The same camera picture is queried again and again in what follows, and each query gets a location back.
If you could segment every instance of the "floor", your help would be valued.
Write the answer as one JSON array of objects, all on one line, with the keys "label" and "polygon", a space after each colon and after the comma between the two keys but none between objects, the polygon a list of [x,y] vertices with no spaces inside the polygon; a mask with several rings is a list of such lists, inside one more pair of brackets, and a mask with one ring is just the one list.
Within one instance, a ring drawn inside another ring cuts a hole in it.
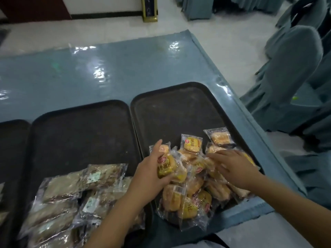
[{"label": "floor", "polygon": [[[141,17],[56,21],[2,25],[11,32],[0,47],[0,57],[46,49],[88,46],[152,37],[189,29],[238,96],[254,83],[254,73],[267,61],[263,47],[276,31],[276,16],[261,12],[213,15],[210,20],[188,22],[174,0],[158,0],[157,23]],[[268,134],[282,155],[305,154],[302,141],[283,133]],[[311,247],[282,217],[271,213],[218,233],[231,248]]]}]

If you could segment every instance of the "person's left hand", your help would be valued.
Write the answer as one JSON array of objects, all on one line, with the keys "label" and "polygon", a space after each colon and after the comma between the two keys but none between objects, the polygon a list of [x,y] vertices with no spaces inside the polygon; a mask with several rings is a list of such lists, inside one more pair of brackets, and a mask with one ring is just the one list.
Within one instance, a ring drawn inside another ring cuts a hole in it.
[{"label": "person's left hand", "polygon": [[128,195],[141,204],[141,207],[152,201],[158,193],[170,183],[172,175],[158,178],[158,158],[164,153],[159,152],[162,139],[154,145],[151,154],[138,165],[127,190]]}]

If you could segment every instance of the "white wall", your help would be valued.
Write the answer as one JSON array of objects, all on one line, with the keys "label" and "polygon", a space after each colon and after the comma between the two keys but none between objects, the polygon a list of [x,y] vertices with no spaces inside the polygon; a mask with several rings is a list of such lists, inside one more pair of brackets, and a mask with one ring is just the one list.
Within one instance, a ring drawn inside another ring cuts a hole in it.
[{"label": "white wall", "polygon": [[70,14],[141,11],[141,0],[63,0]]},{"label": "white wall", "polygon": [[3,18],[7,18],[6,15],[2,12],[2,10],[0,9],[0,19],[3,19]]}]

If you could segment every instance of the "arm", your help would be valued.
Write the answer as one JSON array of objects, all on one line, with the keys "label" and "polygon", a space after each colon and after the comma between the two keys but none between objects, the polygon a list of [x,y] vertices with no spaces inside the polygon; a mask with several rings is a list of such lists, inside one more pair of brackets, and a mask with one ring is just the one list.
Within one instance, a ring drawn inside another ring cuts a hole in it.
[{"label": "arm", "polygon": [[226,166],[218,165],[217,169],[230,183],[265,200],[313,247],[330,246],[331,211],[267,178],[239,151],[219,151],[208,156]]},{"label": "arm", "polygon": [[151,152],[137,167],[126,194],[117,201],[109,215],[91,235],[84,248],[120,248],[124,238],[141,209],[170,183],[172,176],[162,179],[157,176],[159,140]]}]

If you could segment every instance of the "door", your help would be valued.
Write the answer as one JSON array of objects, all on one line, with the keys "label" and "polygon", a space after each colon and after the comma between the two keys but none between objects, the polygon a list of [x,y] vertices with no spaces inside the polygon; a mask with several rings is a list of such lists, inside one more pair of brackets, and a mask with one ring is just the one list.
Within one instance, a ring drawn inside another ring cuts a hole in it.
[{"label": "door", "polygon": [[0,9],[9,22],[71,19],[63,0],[0,0]]}]

